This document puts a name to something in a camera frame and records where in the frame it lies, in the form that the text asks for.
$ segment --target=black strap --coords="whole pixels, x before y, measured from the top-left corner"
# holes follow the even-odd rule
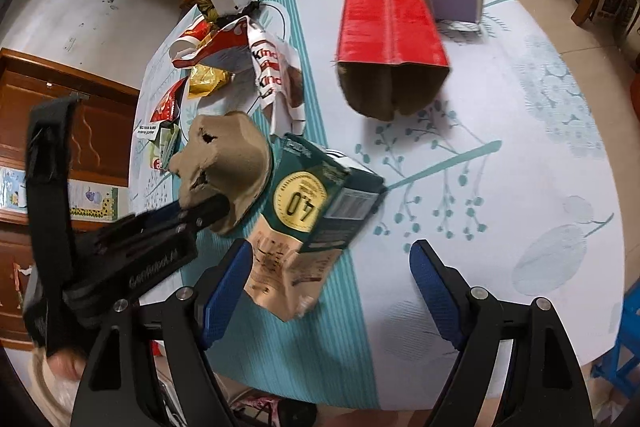
[[[66,142],[78,99],[59,98],[31,110],[24,181],[33,259],[47,296],[47,353],[68,345],[75,322],[62,302],[62,286],[73,277],[76,244],[67,194]]]

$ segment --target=red box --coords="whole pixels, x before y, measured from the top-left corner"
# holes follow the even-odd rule
[[[351,108],[383,121],[431,103],[449,74],[424,0],[345,0],[337,62]]]

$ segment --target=candy wrapper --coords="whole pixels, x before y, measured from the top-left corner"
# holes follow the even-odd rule
[[[151,142],[150,165],[152,169],[166,171],[169,160],[174,153],[175,141],[180,134],[180,128],[175,123],[166,123],[161,126],[156,139]]]
[[[302,134],[305,97],[298,52],[254,22],[248,24],[247,37],[260,107],[271,123],[270,136]]]
[[[216,89],[226,86],[230,81],[231,73],[228,71],[217,70],[216,68],[196,64],[191,68],[191,73],[189,75],[188,98],[191,99],[207,96]]]
[[[180,128],[173,122],[180,114],[178,100],[182,97],[185,81],[186,77],[178,80],[160,99],[149,123],[140,124],[136,129],[138,139],[151,142],[149,163],[152,169],[166,170],[174,153]]]
[[[209,35],[210,31],[211,24],[204,19],[203,15],[199,16],[191,26],[182,32],[182,35],[172,42],[169,47],[169,56],[180,57],[191,53]]]
[[[249,42],[246,36],[248,17],[241,17],[229,23],[208,38],[194,46],[188,53],[172,55],[169,58],[174,68],[193,68],[203,64],[231,73],[240,73],[252,67]]]
[[[180,96],[182,93],[182,88],[184,87],[184,82],[187,77],[183,77],[178,80],[160,99],[158,105],[156,105],[156,109],[151,115],[151,122],[160,122],[160,121],[174,121],[178,118],[179,108],[178,108],[178,100],[180,100]]]
[[[260,106],[270,120],[270,135],[302,134],[305,104],[298,51],[244,16],[210,36],[191,53],[170,56],[175,68],[204,64],[232,73],[251,67],[256,75]]]

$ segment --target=wooden cabinet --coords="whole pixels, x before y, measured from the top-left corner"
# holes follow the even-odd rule
[[[0,166],[24,169],[31,107],[76,93],[70,178],[126,187],[137,89],[49,60],[0,50]],[[30,349],[20,293],[33,264],[27,216],[0,209],[0,343]],[[78,230],[100,226],[76,221]]]

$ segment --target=sticker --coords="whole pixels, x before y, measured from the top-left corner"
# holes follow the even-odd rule
[[[161,122],[153,122],[148,125],[140,125],[136,129],[136,138],[146,138],[148,140],[155,140],[158,136],[158,129],[160,129]]]
[[[290,229],[310,232],[326,200],[324,185],[313,174],[299,171],[278,184],[273,195],[273,209],[278,219]]]

